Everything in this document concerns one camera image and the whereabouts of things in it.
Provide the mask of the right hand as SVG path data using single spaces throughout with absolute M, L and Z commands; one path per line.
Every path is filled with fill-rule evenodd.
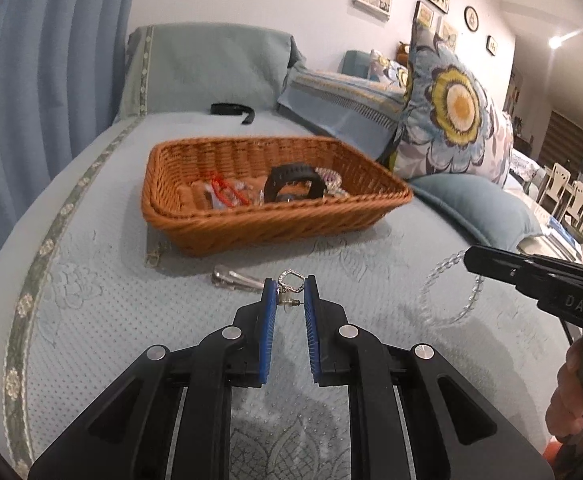
M 579 339 L 566 352 L 557 373 L 557 386 L 545 413 L 547 430 L 557 439 L 575 436 L 583 429 L 583 387 L 578 377 L 582 356 Z

